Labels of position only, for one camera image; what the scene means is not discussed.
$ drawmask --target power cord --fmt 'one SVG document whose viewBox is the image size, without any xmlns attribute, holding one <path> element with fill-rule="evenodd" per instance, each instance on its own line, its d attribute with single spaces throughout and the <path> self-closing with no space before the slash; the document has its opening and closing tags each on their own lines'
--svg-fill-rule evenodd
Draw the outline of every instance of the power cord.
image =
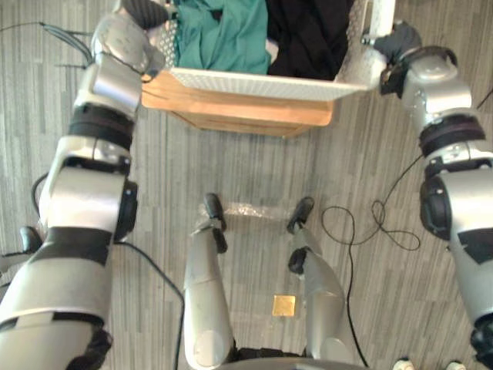
<svg viewBox="0 0 493 370">
<path fill-rule="evenodd" d="M 350 210 L 348 210 L 346 207 L 342 206 L 330 206 L 325 208 L 322 211 L 322 214 L 320 215 L 320 222 L 322 224 L 322 228 L 324 229 L 325 234 L 332 239 L 333 241 L 336 241 L 339 244 L 346 245 L 349 247 L 348 249 L 348 256 L 349 256 L 349 267 L 350 267 L 350 278 L 349 278 L 349 288 L 347 289 L 347 294 L 346 294 L 346 311 L 347 311 L 347 318 L 349 320 L 349 326 L 351 329 L 351 334 L 353 335 L 354 339 L 354 344 L 356 345 L 357 353 L 359 354 L 361 361 L 363 362 L 363 365 L 366 368 L 369 368 L 370 366 L 368 365 L 367 359 L 364 357 L 363 352 L 361 351 L 361 346 L 360 343 L 357 339 L 356 331 L 354 329 L 354 323 L 353 323 L 353 318 L 351 316 L 351 309 L 350 309 L 350 295 L 353 290 L 353 280 L 354 280 L 354 259 L 353 259 L 353 246 L 355 245 L 362 245 L 364 243 L 367 243 L 369 240 L 371 240 L 375 235 L 377 235 L 378 231 L 382 231 L 384 234 L 386 234 L 397 246 L 400 248 L 406 250 L 406 251 L 416 251 L 420 248 L 421 246 L 421 239 L 419 238 L 418 235 L 406 231 L 406 230 L 387 230 L 384 228 L 384 222 L 385 222 L 385 217 L 386 217 L 386 212 L 385 212 L 385 206 L 387 205 L 387 202 L 391 196 L 391 194 L 395 191 L 395 188 L 397 185 L 401 182 L 401 180 L 406 176 L 406 174 L 413 168 L 413 166 L 422 158 L 423 156 L 420 155 L 417 157 L 415 160 L 412 161 L 412 163 L 407 166 L 407 168 L 402 172 L 402 174 L 394 181 L 391 189 L 389 190 L 387 196 L 384 198 L 384 201 L 381 200 L 375 200 L 372 205 L 371 205 L 371 214 L 373 216 L 374 222 L 377 225 L 375 229 L 370 233 L 370 235 L 366 238 L 364 238 L 361 241 L 355 242 L 354 239 L 356 237 L 356 222 L 354 220 L 354 215 L 351 213 Z M 376 211 L 376 206 L 380 207 L 380 212 Z M 336 238 L 328 229 L 327 226 L 325 225 L 325 215 L 327 212 L 330 210 L 343 210 L 346 212 L 346 214 L 350 217 L 351 220 L 351 236 L 349 241 L 341 240 Z M 417 244 L 414 247 L 405 247 L 404 245 L 400 244 L 397 242 L 393 237 L 392 234 L 408 234 L 411 235 L 416 241 Z"/>
<path fill-rule="evenodd" d="M 41 183 L 44 180 L 46 180 L 46 177 L 48 177 L 48 172 L 42 174 L 31 186 L 31 203 L 38 217 L 39 217 L 39 202 L 36 199 L 36 192 L 38 191 L 39 185 L 41 185 Z"/>
<path fill-rule="evenodd" d="M 122 245 L 138 253 L 140 257 L 142 257 L 144 260 L 146 260 L 146 262 L 149 263 L 149 265 L 154 269 L 154 271 L 164 280 L 166 284 L 168 284 L 168 286 L 173 290 L 173 292 L 178 297 L 179 302 L 181 304 L 181 312 L 179 316 L 178 335 L 176 336 L 175 358 L 173 360 L 173 369 L 178 370 L 179 349 L 181 346 L 182 333 L 183 333 L 183 318 L 185 316 L 185 298 L 183 297 L 182 292 L 178 289 L 175 283 L 173 283 L 171 279 L 169 279 L 169 277 L 167 277 L 166 274 L 159 268 L 157 263 L 154 262 L 153 259 L 149 257 L 148 254 L 146 254 L 146 252 L 144 252 L 143 250 L 139 249 L 135 245 L 128 243 L 126 241 L 120 241 L 118 243 L 115 243 L 114 245 Z"/>
<path fill-rule="evenodd" d="M 19 23 L 17 25 L 10 25 L 9 27 L 4 27 L 3 29 L 0 29 L 0 33 L 4 31 L 8 31 L 9 29 L 16 29 L 18 27 L 23 27 L 26 25 L 40 25 L 50 35 L 55 36 L 57 39 L 62 40 L 64 43 L 70 45 L 74 49 L 81 52 L 82 55 L 84 56 L 84 59 L 86 60 L 84 66 L 72 66 L 72 65 L 57 65 L 57 66 L 61 66 L 61 67 L 70 66 L 70 67 L 85 69 L 92 63 L 91 50 L 82 40 L 76 37 L 77 35 L 83 35 L 83 36 L 91 35 L 91 33 L 88 32 L 70 31 L 70 30 L 62 29 L 56 25 L 49 25 L 44 22 L 37 21 L 37 22 Z"/>
<path fill-rule="evenodd" d="M 488 98 L 491 96 L 491 94 L 493 94 L 493 88 L 491 88 L 491 90 L 489 91 L 488 94 L 486 94 L 486 96 L 484 97 L 484 99 L 481 102 L 479 102 L 479 104 L 476 107 L 476 109 L 480 109 L 483 106 L 483 104 L 486 103 L 486 100 L 488 100 Z"/>
</svg>

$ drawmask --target teal shirt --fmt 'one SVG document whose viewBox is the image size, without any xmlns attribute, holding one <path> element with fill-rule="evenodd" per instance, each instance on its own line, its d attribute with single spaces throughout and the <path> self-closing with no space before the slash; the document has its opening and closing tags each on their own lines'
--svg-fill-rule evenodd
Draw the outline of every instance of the teal shirt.
<svg viewBox="0 0 493 370">
<path fill-rule="evenodd" d="M 264 0 L 182 0 L 178 9 L 179 67 L 267 74 Z M 219 21 L 211 10 L 223 11 Z"/>
</svg>

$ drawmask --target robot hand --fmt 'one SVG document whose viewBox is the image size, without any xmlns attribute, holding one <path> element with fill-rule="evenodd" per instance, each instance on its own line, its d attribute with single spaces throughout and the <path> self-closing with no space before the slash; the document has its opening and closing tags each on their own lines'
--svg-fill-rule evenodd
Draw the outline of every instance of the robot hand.
<svg viewBox="0 0 493 370">
<path fill-rule="evenodd" d="M 375 39 L 373 44 L 373 47 L 383 54 L 391 65 L 421 46 L 421 37 L 417 29 L 406 22 L 394 25 L 394 31 L 390 35 Z"/>
</svg>

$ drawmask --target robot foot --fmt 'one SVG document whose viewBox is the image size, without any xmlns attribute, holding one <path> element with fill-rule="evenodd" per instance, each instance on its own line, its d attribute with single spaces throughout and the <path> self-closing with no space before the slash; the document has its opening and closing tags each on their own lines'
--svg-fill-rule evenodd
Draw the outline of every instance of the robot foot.
<svg viewBox="0 0 493 370">
<path fill-rule="evenodd" d="M 287 231 L 290 234 L 294 234 L 295 226 L 298 224 L 305 224 L 310 216 L 311 210 L 314 208 L 315 201 L 312 197 L 305 197 L 298 202 L 293 215 L 290 218 L 290 222 L 287 224 Z"/>
</svg>

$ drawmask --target laundry basket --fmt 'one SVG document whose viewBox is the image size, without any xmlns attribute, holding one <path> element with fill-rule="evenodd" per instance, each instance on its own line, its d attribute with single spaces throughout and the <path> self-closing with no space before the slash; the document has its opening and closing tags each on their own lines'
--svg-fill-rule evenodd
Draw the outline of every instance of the laundry basket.
<svg viewBox="0 0 493 370">
<path fill-rule="evenodd" d="M 143 105 L 202 129 L 288 137 L 326 126 L 335 99 L 377 86 L 386 63 L 361 35 L 365 28 L 372 36 L 389 34 L 394 6 L 395 0 L 354 1 L 348 50 L 334 81 L 173 67 L 144 85 Z"/>
</svg>

